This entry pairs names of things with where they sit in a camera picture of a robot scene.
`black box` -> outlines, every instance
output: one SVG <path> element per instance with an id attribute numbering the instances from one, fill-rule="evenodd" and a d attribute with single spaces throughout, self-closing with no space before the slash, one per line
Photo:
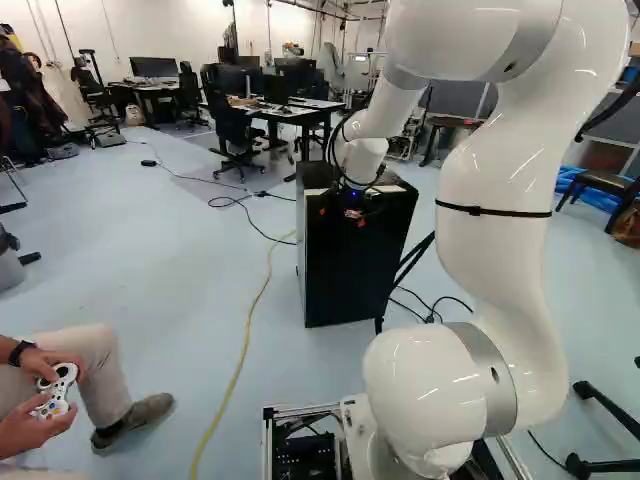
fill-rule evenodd
<path id="1" fill-rule="evenodd" d="M 358 217 L 350 195 L 359 194 L 334 194 L 334 178 L 326 162 L 298 164 L 298 276 L 307 327 L 384 315 L 418 201 L 414 187 L 387 171 Z"/>

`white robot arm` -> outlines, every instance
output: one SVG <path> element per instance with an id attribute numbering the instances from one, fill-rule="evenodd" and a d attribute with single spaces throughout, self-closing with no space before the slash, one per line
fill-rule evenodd
<path id="1" fill-rule="evenodd" d="M 442 168 L 437 250 L 476 298 L 471 323 L 397 329 L 364 358 L 381 437 L 416 474 L 441 478 L 473 440 L 553 418 L 568 391 L 542 287 L 560 162 L 617 80 L 629 45 L 622 0 L 391 0 L 389 55 L 370 106 L 336 136 L 362 188 L 429 78 L 498 86 L 491 118 Z"/>

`game controller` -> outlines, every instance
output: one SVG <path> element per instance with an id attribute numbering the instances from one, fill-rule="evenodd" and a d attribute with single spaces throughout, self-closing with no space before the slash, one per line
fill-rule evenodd
<path id="1" fill-rule="evenodd" d="M 59 363 L 53 369 L 60 377 L 57 382 L 51 383 L 44 378 L 39 378 L 36 382 L 40 393 L 51 395 L 51 400 L 36 408 L 36 413 L 42 420 L 51 420 L 69 411 L 67 392 L 78 378 L 78 367 L 73 363 Z"/>

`hand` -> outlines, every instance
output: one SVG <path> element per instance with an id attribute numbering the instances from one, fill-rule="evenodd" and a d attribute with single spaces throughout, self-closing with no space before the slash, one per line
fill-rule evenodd
<path id="1" fill-rule="evenodd" d="M 20 368 L 30 375 L 43 377 L 51 383 L 59 380 L 53 365 L 58 363 L 75 363 L 78 367 L 78 382 L 84 375 L 84 361 L 77 355 L 64 352 L 50 352 L 39 348 L 27 348 L 20 355 Z"/>
<path id="2" fill-rule="evenodd" d="M 0 460 L 40 448 L 50 438 L 69 430 L 78 413 L 76 405 L 71 405 L 67 413 L 51 420 L 29 415 L 50 398 L 47 394 L 36 395 L 18 405 L 0 422 Z"/>

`shoe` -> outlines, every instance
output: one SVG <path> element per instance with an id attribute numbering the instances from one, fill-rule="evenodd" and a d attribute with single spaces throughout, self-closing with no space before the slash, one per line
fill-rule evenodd
<path id="1" fill-rule="evenodd" d="M 173 405 L 174 398 L 169 393 L 151 395 L 134 403 L 122 417 L 122 427 L 117 432 L 106 437 L 93 432 L 91 435 L 93 452 L 103 455 L 109 453 L 111 447 L 129 432 L 152 426 L 164 420 L 171 413 Z"/>

